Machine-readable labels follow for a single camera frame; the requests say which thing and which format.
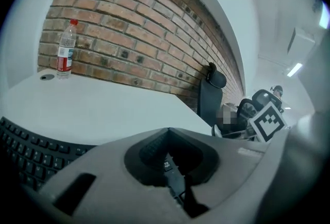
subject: plastic bottle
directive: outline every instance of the plastic bottle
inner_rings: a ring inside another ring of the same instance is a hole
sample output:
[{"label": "plastic bottle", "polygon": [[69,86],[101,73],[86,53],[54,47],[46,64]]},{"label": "plastic bottle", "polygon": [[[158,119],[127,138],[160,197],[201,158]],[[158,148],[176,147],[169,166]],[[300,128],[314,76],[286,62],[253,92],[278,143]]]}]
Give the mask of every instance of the plastic bottle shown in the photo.
[{"label": "plastic bottle", "polygon": [[63,32],[57,53],[57,78],[67,79],[71,74],[73,48],[76,44],[77,20],[70,20],[69,26]]}]

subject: black keyboard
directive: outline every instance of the black keyboard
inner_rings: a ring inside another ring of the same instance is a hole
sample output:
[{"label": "black keyboard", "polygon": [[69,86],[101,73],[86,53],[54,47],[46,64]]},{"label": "black keyboard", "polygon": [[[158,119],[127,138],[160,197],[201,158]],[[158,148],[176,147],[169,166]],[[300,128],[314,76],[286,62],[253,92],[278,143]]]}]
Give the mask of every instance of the black keyboard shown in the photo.
[{"label": "black keyboard", "polygon": [[0,120],[0,139],[3,149],[18,169],[21,183],[34,190],[95,147],[40,136],[4,117]]}]

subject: person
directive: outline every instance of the person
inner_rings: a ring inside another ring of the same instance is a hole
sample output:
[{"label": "person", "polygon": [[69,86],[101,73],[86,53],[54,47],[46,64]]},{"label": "person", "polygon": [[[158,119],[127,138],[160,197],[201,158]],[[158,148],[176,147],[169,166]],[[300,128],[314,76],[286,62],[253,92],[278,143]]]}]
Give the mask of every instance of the person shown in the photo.
[{"label": "person", "polygon": [[282,96],[283,96],[282,86],[275,86],[274,88],[271,88],[270,90],[273,90],[274,96],[278,97],[279,99],[282,99]]}]

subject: headrest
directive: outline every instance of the headrest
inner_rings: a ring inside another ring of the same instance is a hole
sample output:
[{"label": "headrest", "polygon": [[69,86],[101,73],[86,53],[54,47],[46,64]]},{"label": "headrest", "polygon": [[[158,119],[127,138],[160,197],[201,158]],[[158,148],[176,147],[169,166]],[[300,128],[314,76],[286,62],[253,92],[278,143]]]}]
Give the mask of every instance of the headrest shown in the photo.
[{"label": "headrest", "polygon": [[210,70],[206,76],[206,80],[217,88],[224,88],[227,84],[227,78],[224,74],[217,71],[217,66],[213,63],[209,63]]}]

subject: white desk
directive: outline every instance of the white desk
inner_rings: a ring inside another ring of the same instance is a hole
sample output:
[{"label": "white desk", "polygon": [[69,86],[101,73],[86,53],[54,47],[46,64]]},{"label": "white desk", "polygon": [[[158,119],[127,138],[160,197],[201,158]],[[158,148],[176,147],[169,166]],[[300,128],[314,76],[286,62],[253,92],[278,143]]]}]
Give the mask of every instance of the white desk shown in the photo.
[{"label": "white desk", "polygon": [[2,98],[0,115],[34,133],[99,145],[162,127],[211,135],[211,127],[175,95],[71,75],[42,81],[43,70]]}]

